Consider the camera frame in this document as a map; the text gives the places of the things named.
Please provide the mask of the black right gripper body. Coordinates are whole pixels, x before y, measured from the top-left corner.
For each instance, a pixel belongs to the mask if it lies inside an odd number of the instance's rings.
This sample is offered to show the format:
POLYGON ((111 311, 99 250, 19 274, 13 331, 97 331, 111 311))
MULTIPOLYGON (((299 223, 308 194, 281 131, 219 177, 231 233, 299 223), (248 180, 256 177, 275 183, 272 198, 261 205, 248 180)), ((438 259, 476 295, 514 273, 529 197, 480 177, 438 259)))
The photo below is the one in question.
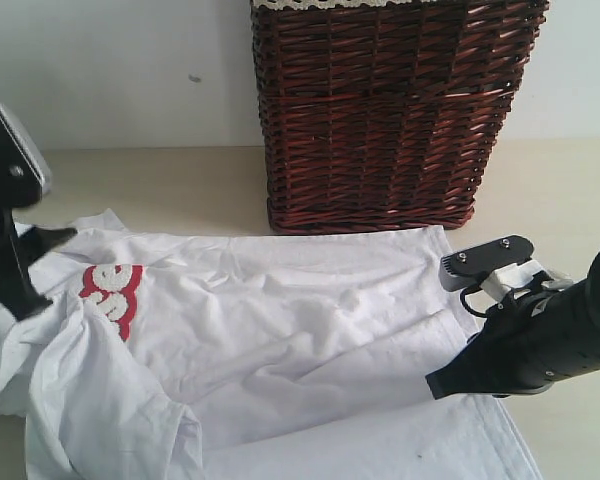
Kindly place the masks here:
POLYGON ((482 330, 465 349, 467 392, 507 397, 547 391, 552 381, 523 345, 526 320, 519 303, 504 300, 487 313, 482 330))

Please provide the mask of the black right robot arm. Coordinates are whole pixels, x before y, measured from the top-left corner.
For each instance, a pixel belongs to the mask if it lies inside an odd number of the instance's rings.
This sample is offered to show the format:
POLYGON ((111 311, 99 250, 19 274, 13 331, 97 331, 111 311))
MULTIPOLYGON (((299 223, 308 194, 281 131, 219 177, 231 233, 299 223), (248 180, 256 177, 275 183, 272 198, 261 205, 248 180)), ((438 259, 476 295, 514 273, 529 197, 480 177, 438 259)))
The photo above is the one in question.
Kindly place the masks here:
POLYGON ((442 258, 440 282, 467 312, 475 293, 494 303, 464 349, 427 375, 434 398, 535 395, 600 370, 600 252, 579 282, 544 268, 533 252, 511 235, 442 258))

